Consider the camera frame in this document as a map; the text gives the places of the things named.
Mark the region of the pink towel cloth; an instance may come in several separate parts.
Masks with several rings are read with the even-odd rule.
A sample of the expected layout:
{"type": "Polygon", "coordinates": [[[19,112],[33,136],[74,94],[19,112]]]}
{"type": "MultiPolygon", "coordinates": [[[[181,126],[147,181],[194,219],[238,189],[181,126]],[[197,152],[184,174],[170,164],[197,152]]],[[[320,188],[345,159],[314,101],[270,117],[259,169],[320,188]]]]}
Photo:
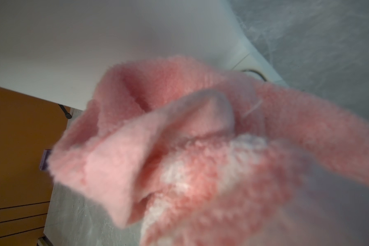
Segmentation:
{"type": "Polygon", "coordinates": [[[363,246],[331,173],[369,187],[369,122],[190,57],[110,68],[48,159],[142,246],[363,246]]]}

